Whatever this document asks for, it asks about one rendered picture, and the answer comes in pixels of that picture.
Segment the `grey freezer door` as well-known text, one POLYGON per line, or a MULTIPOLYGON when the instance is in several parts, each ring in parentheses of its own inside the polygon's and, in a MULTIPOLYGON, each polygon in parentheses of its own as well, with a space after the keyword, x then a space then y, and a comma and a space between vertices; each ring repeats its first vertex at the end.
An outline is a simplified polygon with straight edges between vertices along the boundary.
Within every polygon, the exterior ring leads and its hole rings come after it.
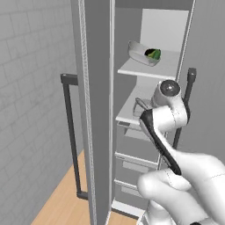
POLYGON ((114 0, 71 0, 91 225, 111 213, 114 0))

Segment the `grey freezer drawer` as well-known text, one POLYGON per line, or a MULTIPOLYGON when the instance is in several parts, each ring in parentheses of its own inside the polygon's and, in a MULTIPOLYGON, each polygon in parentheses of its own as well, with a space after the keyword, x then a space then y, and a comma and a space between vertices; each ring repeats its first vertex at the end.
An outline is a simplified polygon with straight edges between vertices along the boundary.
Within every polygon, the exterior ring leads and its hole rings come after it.
POLYGON ((114 184, 114 198, 117 201, 131 207, 137 207, 142 210, 146 209, 148 201, 139 194, 135 185, 131 185, 118 179, 114 180, 114 184))
POLYGON ((117 123, 116 151, 153 163, 159 162, 158 150, 141 128, 123 121, 117 123))
POLYGON ((115 181, 136 185, 140 175, 150 171, 155 171, 158 163, 141 159, 134 156, 125 155, 119 152, 115 153, 115 181))

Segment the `white freezer rack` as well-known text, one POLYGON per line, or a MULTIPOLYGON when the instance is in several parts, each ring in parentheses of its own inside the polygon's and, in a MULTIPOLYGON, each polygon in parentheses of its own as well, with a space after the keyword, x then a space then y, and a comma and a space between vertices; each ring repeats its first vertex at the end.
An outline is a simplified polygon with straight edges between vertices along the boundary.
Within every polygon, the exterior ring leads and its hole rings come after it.
POLYGON ((133 59, 128 59, 122 67, 118 69, 118 73, 131 76, 175 79, 178 71, 179 56, 179 52, 163 50, 160 62, 153 67, 133 59))
POLYGON ((147 101, 147 104, 149 104, 156 89, 156 86, 163 80, 165 80, 165 77, 138 78, 135 87, 127 98, 127 101, 121 107, 120 112, 116 117, 116 120, 131 123, 133 125, 139 125, 139 119, 133 115, 135 99, 144 99, 147 101))

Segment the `grey freezer cabinet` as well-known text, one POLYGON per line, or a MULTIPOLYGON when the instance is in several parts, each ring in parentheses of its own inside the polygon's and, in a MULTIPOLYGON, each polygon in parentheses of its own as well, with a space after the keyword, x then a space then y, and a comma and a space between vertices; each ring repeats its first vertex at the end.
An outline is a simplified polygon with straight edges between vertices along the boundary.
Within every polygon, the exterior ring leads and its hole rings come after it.
POLYGON ((114 198, 115 153, 117 147, 117 115, 136 85, 137 79, 145 76, 119 74, 118 69, 128 60, 127 48, 130 40, 148 50, 156 49, 179 52, 178 71, 184 60, 185 45, 192 18, 195 0, 114 0, 113 16, 113 68, 112 68, 112 153, 111 153, 111 196, 112 210, 119 214, 140 219, 145 210, 131 207, 114 198))

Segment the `grey fridge door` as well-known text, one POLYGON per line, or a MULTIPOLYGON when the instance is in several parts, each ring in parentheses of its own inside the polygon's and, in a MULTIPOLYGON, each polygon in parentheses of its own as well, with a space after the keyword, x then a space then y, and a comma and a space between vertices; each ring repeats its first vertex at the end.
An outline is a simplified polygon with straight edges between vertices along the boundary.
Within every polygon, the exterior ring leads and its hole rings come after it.
POLYGON ((179 82, 197 70, 182 131, 182 150, 205 153, 225 163, 225 0, 195 0, 179 82))

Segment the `clear meat container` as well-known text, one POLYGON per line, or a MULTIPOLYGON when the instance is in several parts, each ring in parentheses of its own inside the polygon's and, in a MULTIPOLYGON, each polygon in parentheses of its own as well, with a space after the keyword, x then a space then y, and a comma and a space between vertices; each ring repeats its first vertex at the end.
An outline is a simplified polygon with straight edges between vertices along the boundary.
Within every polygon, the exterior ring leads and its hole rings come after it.
MULTIPOLYGON (((149 99, 141 98, 140 103, 145 105, 147 109, 151 108, 151 103, 149 99)), ((137 102, 134 102, 133 115, 135 117, 140 117, 143 111, 144 111, 144 108, 141 107, 137 102)))

